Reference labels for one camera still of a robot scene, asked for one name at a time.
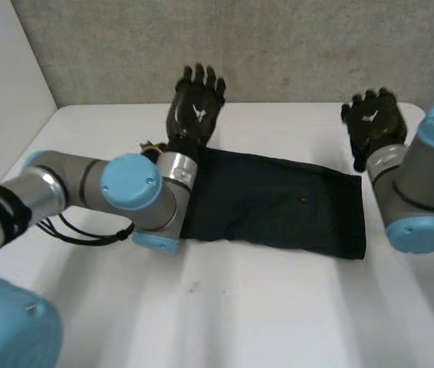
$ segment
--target robotic hand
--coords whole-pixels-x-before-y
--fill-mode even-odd
[[[207,67],[207,78],[201,64],[185,67],[183,78],[176,85],[176,95],[169,109],[166,130],[169,141],[187,139],[206,146],[215,130],[217,116],[224,105],[225,82],[222,78],[215,85],[215,72]]]
[[[157,148],[156,164],[138,153],[112,161],[55,151],[31,156],[18,177],[0,185],[0,247],[48,216],[78,206],[131,220],[134,225],[119,238],[134,230],[134,243],[176,251],[197,173],[198,148],[209,141],[224,104],[224,80],[218,79],[215,86],[215,72],[209,67],[204,85],[204,74],[197,64],[192,80],[187,67],[176,85],[166,124],[169,143],[161,146],[164,150]],[[53,230],[51,235],[67,239]],[[75,239],[75,244],[112,242],[112,237],[99,238],[95,243]],[[52,368],[61,335],[51,304],[0,279],[1,368]]]
[[[396,105],[396,98],[386,88],[365,93],[365,98],[356,94],[352,105],[341,107],[341,119],[347,125],[350,145],[355,159],[355,171],[366,169],[367,158],[379,148],[391,144],[404,144],[406,124]]]
[[[386,234],[403,252],[434,251],[434,108],[420,124],[411,146],[396,98],[385,88],[341,108],[356,171],[367,168]]]

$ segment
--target wire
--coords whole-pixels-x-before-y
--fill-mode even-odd
[[[61,221],[71,230],[77,232],[78,234],[90,237],[90,238],[96,238],[95,240],[84,240],[84,239],[77,239],[72,238],[71,236],[67,236],[64,234],[61,234],[58,232],[58,230],[55,228],[54,223],[49,219],[46,218],[43,221],[40,221],[37,226],[46,234],[49,234],[50,236],[53,236],[54,238],[60,239],[63,242],[76,244],[76,245],[86,245],[91,247],[98,247],[103,245],[109,245],[113,244],[115,242],[120,242],[129,237],[130,234],[132,234],[133,230],[135,229],[135,224],[132,222],[130,226],[127,228],[120,230],[118,233],[113,235],[95,235],[91,234],[89,232],[83,232],[79,228],[76,228],[74,225],[72,225],[62,214],[59,215],[59,218]]]
[[[88,236],[90,238],[109,238],[112,235],[95,235],[95,234],[91,234],[89,232],[83,232],[82,230],[80,230],[79,228],[76,228],[74,225],[72,225],[69,221],[67,221],[67,219],[64,217],[64,215],[60,214],[58,216],[58,218],[64,223],[64,225],[66,225],[70,230],[74,230],[76,233],[84,235],[84,236]]]

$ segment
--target white tabletop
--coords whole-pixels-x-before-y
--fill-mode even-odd
[[[410,139],[424,113],[401,104]],[[167,105],[59,110],[37,150],[101,159],[165,140]],[[338,103],[231,103],[211,146],[353,173]],[[0,277],[53,301],[65,327],[59,367],[433,367],[434,254],[394,251],[363,176],[367,256],[346,261],[242,242],[186,241],[176,255],[126,240],[68,245],[32,228],[0,250]],[[127,220],[83,209],[82,229]]]

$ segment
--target dark blue cloth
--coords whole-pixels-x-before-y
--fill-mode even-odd
[[[362,186],[322,166],[202,149],[181,238],[363,259]]]

